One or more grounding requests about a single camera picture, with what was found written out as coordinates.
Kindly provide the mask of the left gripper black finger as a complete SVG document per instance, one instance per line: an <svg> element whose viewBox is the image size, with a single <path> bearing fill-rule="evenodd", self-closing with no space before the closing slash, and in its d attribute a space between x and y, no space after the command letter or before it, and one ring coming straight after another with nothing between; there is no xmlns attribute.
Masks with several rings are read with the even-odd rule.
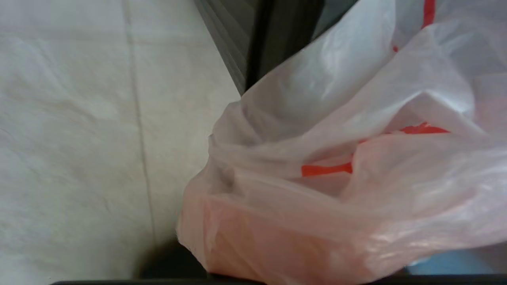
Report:
<svg viewBox="0 0 507 285"><path fill-rule="evenodd" d="M193 254L174 238L156 245L138 267L139 279L208 279L208 272Z"/></svg>

